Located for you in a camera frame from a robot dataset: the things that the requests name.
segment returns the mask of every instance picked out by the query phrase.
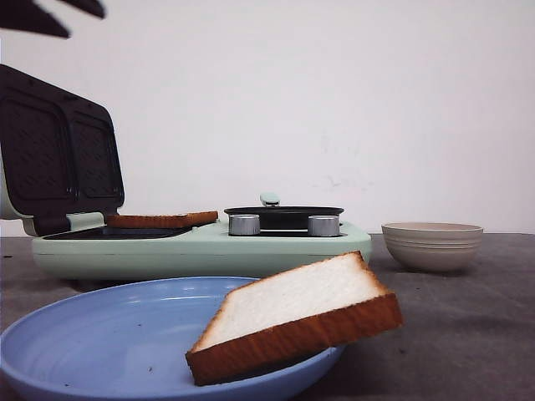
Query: bread crust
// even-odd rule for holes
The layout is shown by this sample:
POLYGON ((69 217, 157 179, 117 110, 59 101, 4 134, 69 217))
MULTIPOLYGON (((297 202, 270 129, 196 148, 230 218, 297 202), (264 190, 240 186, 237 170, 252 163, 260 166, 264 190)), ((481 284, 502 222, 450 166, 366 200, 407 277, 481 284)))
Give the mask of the bread crust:
POLYGON ((217 211, 201 211, 173 216, 111 215, 106 217, 106 224, 116 228, 184 228, 213 223, 217 217, 217 211))
MULTIPOLYGON (((359 252, 349 253, 363 261, 359 252)), ((221 317, 225 307, 223 301, 205 332, 186 354, 195 384, 220 383, 258 368, 268 368, 285 360, 351 343, 358 338, 374 336, 400 326, 403 317, 395 294, 383 286, 365 264, 361 265, 361 268, 374 278, 374 284, 381 289, 382 295, 348 307, 285 322, 198 351, 205 336, 209 335, 211 328, 221 317)), ((253 286, 255 283, 249 283, 247 286, 253 286)))

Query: plate rim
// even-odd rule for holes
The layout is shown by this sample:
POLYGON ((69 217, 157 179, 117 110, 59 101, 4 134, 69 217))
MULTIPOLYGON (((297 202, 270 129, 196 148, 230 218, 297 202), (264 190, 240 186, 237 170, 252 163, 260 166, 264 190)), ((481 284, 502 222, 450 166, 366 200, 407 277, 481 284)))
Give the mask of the plate rim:
POLYGON ((98 290, 93 290, 90 292, 83 292, 80 294, 73 295, 71 297, 67 297, 64 299, 60 299, 56 302, 52 302, 48 305, 45 305, 43 307, 40 307, 27 315, 19 318, 17 321, 13 322, 6 328, 2 335, 0 335, 0 370, 3 371, 3 373, 7 376, 7 379, 14 379, 18 381, 19 383, 22 383, 24 385, 27 385, 31 388, 37 388, 41 391, 47 391, 50 393, 58 393, 62 396, 74 396, 78 398, 102 398, 106 397, 109 399, 150 399, 150 398, 161 398, 166 397, 169 399, 172 399, 173 397, 187 397, 187 396, 197 396, 197 395, 203 395, 207 393, 214 393, 214 392, 226 392, 226 391, 232 391, 234 389, 238 388, 247 388, 251 386, 257 386, 261 383, 268 382, 272 379, 283 377, 291 373, 295 373, 301 369, 306 368, 309 365, 315 364, 322 359, 328 358, 333 354, 340 355, 341 352, 345 349, 345 345, 340 345, 338 347, 331 347, 324 349, 320 353, 317 353, 313 355, 310 358, 305 359, 304 361, 300 363, 295 363, 292 366, 276 370, 274 372, 266 373, 260 376, 255 376, 252 378, 245 378, 242 380, 236 380, 233 382, 228 383, 218 383, 218 384, 211 384, 206 386, 194 386, 193 388, 188 388, 186 390, 181 390, 180 392, 174 392, 171 393, 169 391, 164 391, 161 393, 155 393, 154 390, 151 390, 150 393, 141 393, 139 390, 137 390, 135 393, 125 393, 125 394, 113 394, 113 393, 102 393, 99 392, 98 389, 96 390, 86 390, 76 387, 68 387, 65 388, 64 386, 60 384, 54 384, 50 383, 49 381, 45 380, 39 380, 36 378, 31 378, 27 374, 21 373, 19 369, 14 368, 11 366, 11 364, 6 360, 4 357, 4 348, 2 347, 2 344, 4 342, 4 339, 8 337, 11 332, 14 332, 19 326, 24 324, 27 320, 30 320, 33 318, 33 316, 38 315, 40 313, 44 313, 49 309, 52 309, 54 307, 59 307, 64 303, 72 302, 73 299, 78 299, 81 297, 92 297, 94 294, 99 292, 113 292, 116 291, 118 288, 124 288, 124 287, 143 287, 143 286, 152 286, 156 285, 162 282, 179 282, 179 281, 188 281, 188 280, 243 280, 246 282, 253 282, 259 280, 256 277, 243 277, 243 276, 192 276, 192 277, 172 277, 172 278, 161 278, 156 280, 148 280, 143 282, 131 282, 127 284, 121 284, 119 286, 113 286, 113 287, 106 287, 106 288, 100 288, 98 290))

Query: metal cylinder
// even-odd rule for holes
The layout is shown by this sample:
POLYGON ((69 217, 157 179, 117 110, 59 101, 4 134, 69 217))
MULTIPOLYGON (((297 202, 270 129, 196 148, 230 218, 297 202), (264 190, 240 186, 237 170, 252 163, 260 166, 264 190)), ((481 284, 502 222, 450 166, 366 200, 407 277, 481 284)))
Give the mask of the metal cylinder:
POLYGON ((230 236, 255 236, 260 233, 259 215, 230 215, 228 234, 230 236))
POLYGON ((309 216, 308 234, 310 236, 339 236, 340 220, 338 216, 309 216))

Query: gray countertop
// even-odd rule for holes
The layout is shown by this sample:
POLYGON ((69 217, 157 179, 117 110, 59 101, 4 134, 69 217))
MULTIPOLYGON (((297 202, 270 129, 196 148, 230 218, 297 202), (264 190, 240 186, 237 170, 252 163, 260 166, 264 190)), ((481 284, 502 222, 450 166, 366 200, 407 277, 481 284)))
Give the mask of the gray countertop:
MULTIPOLYGON (((408 272, 374 235, 371 268, 405 325, 349 345, 304 400, 535 399, 535 236, 486 234, 451 274, 408 272)), ((112 282, 67 282, 33 263, 29 238, 2 238, 2 330, 25 314, 112 282)), ((0 377, 0 400, 21 399, 0 377)))

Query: open lid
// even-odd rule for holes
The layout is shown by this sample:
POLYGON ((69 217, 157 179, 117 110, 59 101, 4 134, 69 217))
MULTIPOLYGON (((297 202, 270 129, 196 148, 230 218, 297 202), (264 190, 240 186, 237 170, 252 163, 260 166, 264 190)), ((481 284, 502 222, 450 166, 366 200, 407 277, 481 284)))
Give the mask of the open lid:
POLYGON ((1 64, 0 149, 2 218, 31 218, 39 236, 70 231, 67 214, 107 216, 124 202, 106 109, 1 64))

